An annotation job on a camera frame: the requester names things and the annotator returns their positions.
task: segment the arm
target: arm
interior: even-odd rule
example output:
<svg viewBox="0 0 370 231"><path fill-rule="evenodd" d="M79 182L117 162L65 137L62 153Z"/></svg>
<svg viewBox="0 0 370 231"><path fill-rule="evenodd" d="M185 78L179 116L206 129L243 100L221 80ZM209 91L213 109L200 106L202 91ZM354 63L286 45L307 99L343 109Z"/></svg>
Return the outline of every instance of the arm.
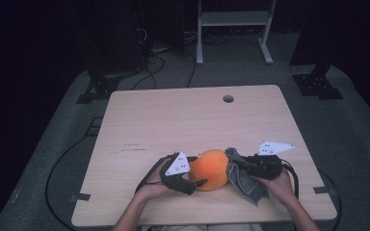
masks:
<svg viewBox="0 0 370 231"><path fill-rule="evenodd" d="M284 205L296 224L298 231L319 231L320 229L294 195L288 171L283 169L281 175L273 180L256 178L263 183L282 205Z"/></svg>
<svg viewBox="0 0 370 231"><path fill-rule="evenodd" d="M164 163L155 169L155 171L149 177L147 181L148 183L161 182L159 171ZM136 230L146 203L150 199L162 196L169 191L170 189L162 184L146 184L142 186L137 193L134 194L121 218L119 218L119 221L117 221L116 225L114 225L112 228L112 231Z"/></svg>

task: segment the grommet hole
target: grommet hole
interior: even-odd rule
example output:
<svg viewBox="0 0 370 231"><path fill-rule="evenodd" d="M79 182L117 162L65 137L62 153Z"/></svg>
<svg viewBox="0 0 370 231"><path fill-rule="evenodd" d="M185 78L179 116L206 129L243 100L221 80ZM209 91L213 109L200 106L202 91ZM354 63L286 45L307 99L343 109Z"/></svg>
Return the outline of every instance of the grommet hole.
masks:
<svg viewBox="0 0 370 231"><path fill-rule="evenodd" d="M224 96L224 98L223 98L223 100L224 100L224 102L226 102L226 103L231 103L231 102L233 102L233 100L235 100L234 98L233 98L233 96L231 96L231 95L225 95Z"/></svg>

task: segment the gray carpet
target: gray carpet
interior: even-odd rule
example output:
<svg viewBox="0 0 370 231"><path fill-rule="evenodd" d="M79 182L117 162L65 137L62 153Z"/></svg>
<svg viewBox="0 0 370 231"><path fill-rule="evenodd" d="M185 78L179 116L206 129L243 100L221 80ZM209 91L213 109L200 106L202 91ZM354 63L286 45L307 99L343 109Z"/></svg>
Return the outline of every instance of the gray carpet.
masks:
<svg viewBox="0 0 370 231"><path fill-rule="evenodd" d="M309 73L312 65L289 66L298 34L269 35L268 46L274 64L266 65L257 35L235 36L218 46L204 46L204 65L197 66L190 88L278 85L290 107L306 145L318 168L333 180L342 197L342 218L337 230L370 230L370 109L357 94L351 80L335 67L328 72L330 83L344 99L320 100L301 95L292 75ZM195 57L196 46L187 46ZM159 55L164 68L154 74L157 89L186 88L193 74L194 60L186 52L172 50ZM161 60L149 59L149 71L161 67ZM118 90L131 90L148 73L124 79ZM0 216L0 230L67 230L45 204L45 185L52 167L69 147L85 137L92 119L102 117L107 100L76 104L90 78L76 76L54 114L40 143L25 168L13 196ZM155 88L151 78L136 90ZM87 137L71 148L54 169L48 197L55 214L70 225L75 202L90 160L95 137ZM323 177L326 185L329 181ZM338 205L336 195L331 196ZM318 222L331 230L334 220ZM266 223L264 230L293 230L291 222ZM110 227L76 230L109 230Z"/></svg>

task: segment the orange ball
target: orange ball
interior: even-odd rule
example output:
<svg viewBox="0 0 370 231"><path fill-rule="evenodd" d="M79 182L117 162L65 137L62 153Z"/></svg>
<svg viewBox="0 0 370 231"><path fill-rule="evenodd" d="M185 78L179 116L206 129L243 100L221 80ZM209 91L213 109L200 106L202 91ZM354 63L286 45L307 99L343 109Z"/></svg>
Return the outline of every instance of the orange ball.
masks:
<svg viewBox="0 0 370 231"><path fill-rule="evenodd" d="M207 182L198 191L213 191L227 182L227 163L229 159L226 154L219 149L211 149L202 152L198 158L189 163L191 171L188 172L192 182L207 179Z"/></svg>

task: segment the table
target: table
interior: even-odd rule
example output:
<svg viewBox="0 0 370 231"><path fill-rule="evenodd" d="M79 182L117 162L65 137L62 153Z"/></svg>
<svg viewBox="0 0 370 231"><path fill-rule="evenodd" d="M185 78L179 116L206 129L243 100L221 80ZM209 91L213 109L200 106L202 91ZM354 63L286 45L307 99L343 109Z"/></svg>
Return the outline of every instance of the table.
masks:
<svg viewBox="0 0 370 231"><path fill-rule="evenodd" d="M203 12L202 0L198 0L198 41L197 64L203 64L202 27L206 26L252 26L264 25L263 37L258 39L266 64L273 64L272 56L267 48L267 37L272 25L277 0L272 0L268 11L256 12Z"/></svg>
<svg viewBox="0 0 370 231"><path fill-rule="evenodd" d="M137 185L161 158L236 147L254 154L263 141L295 144L280 153L300 178L300 201L314 219L333 219L323 181L277 86L116 91L112 94L72 217L76 226L113 225ZM238 223L291 220L271 196L258 206L230 183L213 192L170 192L149 201L140 224Z"/></svg>

